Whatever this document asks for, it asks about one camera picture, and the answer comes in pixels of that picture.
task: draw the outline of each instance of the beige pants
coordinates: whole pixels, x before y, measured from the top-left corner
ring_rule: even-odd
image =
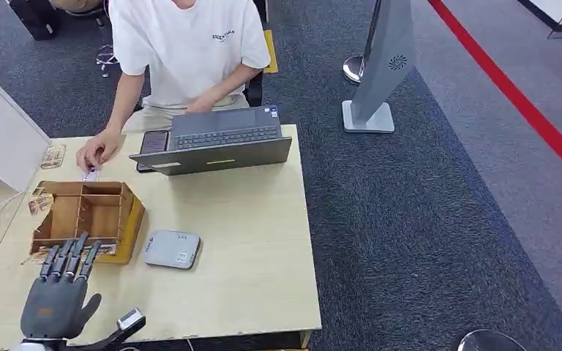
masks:
[[[102,0],[50,0],[50,3],[61,10],[87,12],[98,7]]]
[[[236,108],[249,107],[247,98],[243,94],[230,95],[217,102],[212,110],[233,110]],[[168,129],[171,128],[171,122],[174,116],[183,115],[186,107],[156,107],[146,105],[143,102],[143,109],[139,110],[128,118],[122,133],[142,133],[148,130]]]

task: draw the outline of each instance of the white box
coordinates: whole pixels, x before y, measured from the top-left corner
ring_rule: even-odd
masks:
[[[0,87],[0,179],[26,191],[49,146],[50,138]]]

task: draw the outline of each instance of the robotic thumb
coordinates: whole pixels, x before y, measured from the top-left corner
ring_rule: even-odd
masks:
[[[83,332],[83,328],[85,328],[85,324],[89,321],[91,316],[96,313],[98,307],[100,307],[100,302],[102,301],[102,296],[100,294],[93,294],[90,297],[89,301],[83,307],[80,312],[78,312],[78,316],[74,323],[72,324],[72,328],[70,330],[69,335],[67,336],[68,339],[74,339],[75,337],[79,336],[80,333]]]
[[[82,327],[89,321],[91,316],[96,313],[98,307],[100,307],[100,302],[102,302],[102,296],[100,294],[93,294],[90,298],[85,307],[80,310],[80,314],[78,315],[78,320],[82,324]]]

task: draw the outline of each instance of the red floor stripe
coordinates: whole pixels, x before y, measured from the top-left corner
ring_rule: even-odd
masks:
[[[488,56],[481,46],[466,31],[462,24],[453,16],[441,0],[428,0],[434,10],[451,29],[453,34],[466,48],[468,53],[484,70],[492,82],[505,94],[507,99],[516,106],[527,122],[537,131],[544,141],[562,159],[562,134],[553,126],[529,99],[514,85],[497,64]]]

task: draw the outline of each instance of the wooden organizer box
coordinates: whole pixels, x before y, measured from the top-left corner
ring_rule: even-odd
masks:
[[[34,232],[30,254],[88,232],[86,245],[96,240],[116,245],[115,254],[99,254],[96,262],[130,261],[145,208],[125,183],[43,181],[38,187],[52,194],[54,203]]]

